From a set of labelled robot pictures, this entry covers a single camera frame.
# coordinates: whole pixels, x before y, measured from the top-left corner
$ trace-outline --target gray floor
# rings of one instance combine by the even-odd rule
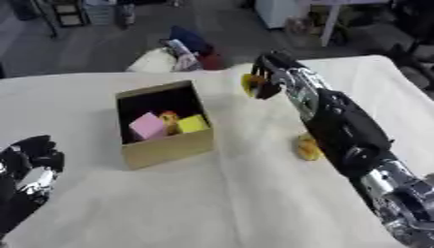
[[[0,59],[8,77],[122,72],[146,51],[158,47],[170,27],[181,25],[202,34],[223,55],[226,66],[251,62],[262,51],[286,49],[296,58],[365,54],[409,38],[387,24],[354,29],[347,46],[299,47],[282,31],[268,31],[252,11],[240,10],[236,0],[185,0],[181,8],[151,5],[137,8],[137,22],[127,30],[111,26],[59,29],[52,41],[40,20],[16,20],[0,2]],[[419,78],[415,81],[424,86]]]

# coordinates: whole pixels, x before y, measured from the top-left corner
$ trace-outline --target yellow toy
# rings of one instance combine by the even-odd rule
[[[321,158],[323,152],[318,147],[317,142],[309,133],[299,136],[296,139],[296,152],[298,156],[307,161],[316,161]]]
[[[159,118],[165,122],[168,135],[175,135],[178,132],[177,122],[179,116],[174,111],[164,111]]]
[[[242,88],[249,97],[255,97],[257,93],[256,91],[258,91],[261,84],[264,83],[265,78],[256,75],[245,74],[241,78]]]
[[[208,128],[206,121],[200,114],[196,114],[178,121],[178,130],[181,133],[194,133]]]

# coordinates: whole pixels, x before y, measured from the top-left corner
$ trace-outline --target blue fabric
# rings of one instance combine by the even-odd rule
[[[212,46],[201,36],[180,26],[173,26],[170,29],[169,40],[178,40],[191,52],[198,52],[202,56],[210,54],[213,50]]]

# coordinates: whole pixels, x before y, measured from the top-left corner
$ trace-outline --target red object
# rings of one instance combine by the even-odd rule
[[[222,57],[218,53],[213,52],[207,56],[199,56],[198,60],[204,70],[217,71],[224,69]]]

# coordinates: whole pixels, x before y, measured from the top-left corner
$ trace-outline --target fabric pile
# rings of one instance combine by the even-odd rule
[[[198,34],[173,26],[163,47],[148,51],[127,71],[143,73],[192,72],[224,69],[220,54]]]

